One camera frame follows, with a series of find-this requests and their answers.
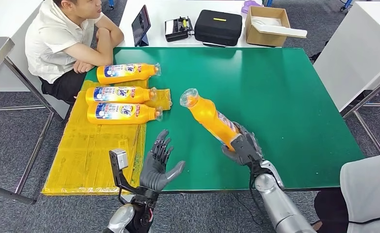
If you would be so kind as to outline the person's right hand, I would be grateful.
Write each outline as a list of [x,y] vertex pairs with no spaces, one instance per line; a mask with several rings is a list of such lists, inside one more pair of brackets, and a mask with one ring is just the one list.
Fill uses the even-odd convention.
[[107,28],[98,28],[96,32],[96,40],[98,41],[103,36],[109,36],[110,31]]

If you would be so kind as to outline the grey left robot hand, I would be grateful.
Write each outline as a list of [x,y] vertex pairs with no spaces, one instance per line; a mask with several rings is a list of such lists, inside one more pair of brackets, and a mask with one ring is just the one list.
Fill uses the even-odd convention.
[[141,187],[161,192],[184,170],[185,161],[179,161],[171,170],[166,170],[168,159],[174,149],[173,146],[169,146],[171,139],[168,134],[168,130],[162,130],[147,153],[139,177]]

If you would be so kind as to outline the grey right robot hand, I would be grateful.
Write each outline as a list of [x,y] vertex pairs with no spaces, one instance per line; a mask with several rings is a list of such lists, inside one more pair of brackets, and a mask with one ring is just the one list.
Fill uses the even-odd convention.
[[260,165],[263,161],[263,155],[254,133],[249,132],[244,126],[235,121],[233,123],[240,131],[230,142],[234,151],[231,151],[228,146],[222,145],[222,152],[240,166]]

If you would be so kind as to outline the person's left hand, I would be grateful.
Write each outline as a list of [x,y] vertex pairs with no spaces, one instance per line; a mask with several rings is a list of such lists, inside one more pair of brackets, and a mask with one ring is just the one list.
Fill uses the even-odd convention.
[[95,67],[94,65],[77,60],[73,65],[73,70],[76,73],[85,73],[85,72],[90,71],[94,67]]

